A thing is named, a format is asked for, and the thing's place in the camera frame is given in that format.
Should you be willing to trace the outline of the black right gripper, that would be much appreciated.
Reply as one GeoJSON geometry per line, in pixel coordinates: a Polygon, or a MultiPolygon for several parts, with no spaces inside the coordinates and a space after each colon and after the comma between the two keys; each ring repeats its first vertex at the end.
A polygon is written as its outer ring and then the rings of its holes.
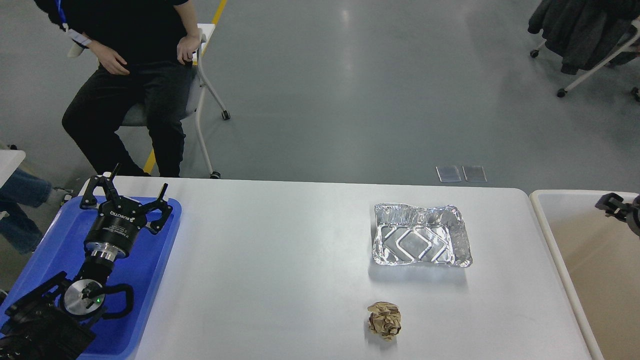
{"type": "Polygon", "coordinates": [[[624,198],[617,193],[606,193],[599,198],[594,207],[604,211],[606,217],[613,217],[626,223],[631,231],[640,231],[640,196],[631,202],[624,202],[624,198]]]}

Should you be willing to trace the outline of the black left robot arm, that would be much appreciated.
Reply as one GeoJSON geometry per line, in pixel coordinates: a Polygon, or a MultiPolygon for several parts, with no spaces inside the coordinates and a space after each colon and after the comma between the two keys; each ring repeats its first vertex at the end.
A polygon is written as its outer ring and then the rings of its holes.
{"type": "Polygon", "coordinates": [[[114,179],[120,166],[89,179],[78,207],[96,211],[83,241],[84,262],[77,275],[52,276],[11,304],[2,325],[3,360],[75,360],[96,339],[92,326],[121,319],[134,310],[130,284],[108,285],[115,262],[125,259],[141,230],[157,235],[173,207],[164,183],[148,203],[119,194],[114,179]]]}

